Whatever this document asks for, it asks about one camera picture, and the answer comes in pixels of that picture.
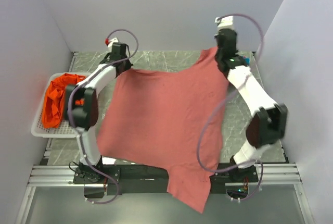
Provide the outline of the salmon pink t-shirt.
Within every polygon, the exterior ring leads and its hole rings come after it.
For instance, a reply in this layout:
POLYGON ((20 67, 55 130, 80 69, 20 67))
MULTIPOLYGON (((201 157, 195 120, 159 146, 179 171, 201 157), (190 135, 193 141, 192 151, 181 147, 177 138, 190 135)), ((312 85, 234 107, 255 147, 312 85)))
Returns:
POLYGON ((117 77, 97 136, 103 156, 165 169, 167 191, 199 213, 223 147, 228 81, 219 71, 216 47, 179 72, 130 69, 117 77))

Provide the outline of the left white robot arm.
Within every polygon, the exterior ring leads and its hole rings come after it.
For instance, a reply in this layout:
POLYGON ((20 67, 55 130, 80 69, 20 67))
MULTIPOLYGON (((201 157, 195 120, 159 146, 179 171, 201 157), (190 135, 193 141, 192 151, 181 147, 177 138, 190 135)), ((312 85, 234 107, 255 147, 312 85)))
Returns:
POLYGON ((65 105, 63 118, 73 128, 80 150, 80 163, 89 166, 85 172, 91 183, 99 183, 104 177, 104 170, 97 164, 101 154, 96 141, 96 123, 99 118, 99 93, 116 79, 118 75, 129 70, 129 47, 117 38, 109 40, 109 52, 99 63, 96 70, 77 84, 65 88, 65 105))

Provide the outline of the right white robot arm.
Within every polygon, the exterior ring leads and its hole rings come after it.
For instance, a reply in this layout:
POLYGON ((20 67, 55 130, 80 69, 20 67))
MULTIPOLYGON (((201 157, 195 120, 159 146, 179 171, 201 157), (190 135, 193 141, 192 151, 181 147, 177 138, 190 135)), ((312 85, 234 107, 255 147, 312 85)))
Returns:
POLYGON ((239 182, 247 175, 246 168, 252 166, 265 151, 285 136, 288 109, 285 104, 278 104, 265 92, 245 58, 238 55, 236 31, 220 29, 215 39, 217 66, 237 89, 252 116, 246 129, 244 144, 230 159, 235 165, 228 169, 230 179, 239 182))

